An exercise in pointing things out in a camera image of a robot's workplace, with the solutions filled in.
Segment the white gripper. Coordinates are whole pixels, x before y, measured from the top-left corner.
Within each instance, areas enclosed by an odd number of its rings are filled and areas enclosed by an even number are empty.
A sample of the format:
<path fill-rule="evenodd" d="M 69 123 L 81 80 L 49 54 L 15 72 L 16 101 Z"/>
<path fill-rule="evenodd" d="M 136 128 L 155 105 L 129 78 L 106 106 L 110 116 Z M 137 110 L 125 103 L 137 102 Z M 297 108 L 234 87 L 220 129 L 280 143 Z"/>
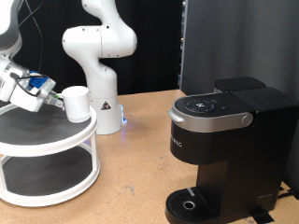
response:
<path fill-rule="evenodd" d="M 31 112 L 37 112 L 44 103 L 48 93 L 43 89 L 33 87 L 30 91 L 27 90 L 28 83 L 22 81 L 20 85 L 16 85 L 11 97 L 10 102 L 20 108 Z M 53 92 L 53 98 L 47 101 L 47 105 L 54 105 L 64 109 L 64 99 L 61 93 Z"/>

